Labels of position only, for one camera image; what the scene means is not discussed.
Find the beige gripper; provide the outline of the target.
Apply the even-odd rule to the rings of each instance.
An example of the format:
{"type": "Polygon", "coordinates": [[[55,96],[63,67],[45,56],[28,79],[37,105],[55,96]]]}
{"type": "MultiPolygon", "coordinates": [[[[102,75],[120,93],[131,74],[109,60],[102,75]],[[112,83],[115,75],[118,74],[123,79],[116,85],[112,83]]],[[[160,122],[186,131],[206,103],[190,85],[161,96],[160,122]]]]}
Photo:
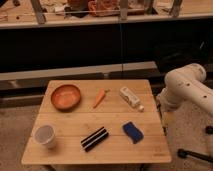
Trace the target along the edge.
{"type": "Polygon", "coordinates": [[[163,111],[161,120],[164,134],[167,134],[169,126],[175,122],[175,114],[171,111],[163,111]]]}

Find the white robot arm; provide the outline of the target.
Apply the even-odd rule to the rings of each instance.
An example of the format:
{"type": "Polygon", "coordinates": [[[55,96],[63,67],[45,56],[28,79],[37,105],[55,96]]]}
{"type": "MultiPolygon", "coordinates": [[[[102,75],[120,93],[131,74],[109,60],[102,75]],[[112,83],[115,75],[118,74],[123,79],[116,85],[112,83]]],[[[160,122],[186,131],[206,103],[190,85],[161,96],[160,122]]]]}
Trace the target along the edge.
{"type": "Polygon", "coordinates": [[[204,84],[206,76],[205,68],[198,63],[173,69],[165,75],[165,87],[156,97],[164,132],[171,123],[171,113],[184,100],[194,103],[213,117],[213,89],[204,84]]]}

